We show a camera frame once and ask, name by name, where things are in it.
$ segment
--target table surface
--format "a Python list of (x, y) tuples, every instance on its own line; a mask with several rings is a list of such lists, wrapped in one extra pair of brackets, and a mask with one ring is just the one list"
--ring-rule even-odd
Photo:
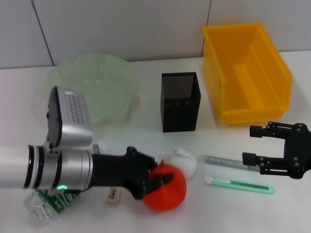
[[(282, 52), (294, 81), (290, 109), (279, 119), (311, 126), (311, 51)], [(242, 152), (282, 157), (284, 141), (250, 138), (248, 127), (228, 127), (213, 114), (202, 79), (202, 58), (132, 62), (141, 83), (141, 98), (131, 114), (106, 127), (95, 129), (112, 153), (126, 147), (154, 157), (181, 147), (195, 155), (207, 154), (242, 159)], [(40, 145), (47, 133), (43, 86), (52, 67), (0, 70), (0, 142), (9, 145)], [(162, 133), (160, 115), (161, 73), (197, 72), (201, 104), (195, 132)], [(273, 195), (204, 185), (205, 175), (272, 185)], [(51, 225), (38, 228), (29, 221), (23, 201), (30, 190), (0, 189), (1, 233), (134, 232), (226, 233), (309, 232), (311, 228), (311, 172), (301, 180), (262, 176), (256, 172), (199, 164), (187, 182), (185, 201), (166, 213), (148, 210), (124, 190), (117, 206), (104, 201), (106, 188), (83, 193)]]

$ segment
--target yellow plastic bin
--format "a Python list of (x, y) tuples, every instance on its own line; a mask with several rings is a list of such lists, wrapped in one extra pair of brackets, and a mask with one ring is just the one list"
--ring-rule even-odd
[(292, 75), (261, 23), (207, 26), (203, 72), (227, 124), (279, 118), (289, 108)]

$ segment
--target plastic tomato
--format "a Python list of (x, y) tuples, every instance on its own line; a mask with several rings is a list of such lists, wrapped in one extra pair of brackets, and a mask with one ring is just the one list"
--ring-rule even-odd
[(183, 173), (176, 167), (161, 163), (150, 172), (150, 179), (155, 175), (173, 174), (173, 179), (159, 189), (147, 194), (143, 202), (152, 210), (168, 211), (177, 207), (185, 199), (187, 185)]

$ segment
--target black mesh pen holder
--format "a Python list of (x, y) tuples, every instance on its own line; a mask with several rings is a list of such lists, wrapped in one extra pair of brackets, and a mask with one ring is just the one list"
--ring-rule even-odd
[(162, 74), (163, 132), (195, 131), (200, 100), (196, 72)]

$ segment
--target green glass bowl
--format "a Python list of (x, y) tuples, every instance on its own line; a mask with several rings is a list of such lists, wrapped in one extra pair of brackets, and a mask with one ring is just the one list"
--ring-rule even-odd
[(45, 84), (47, 98), (54, 86), (84, 94), (94, 125), (124, 116), (139, 92), (130, 63), (103, 53), (78, 56), (57, 65)]

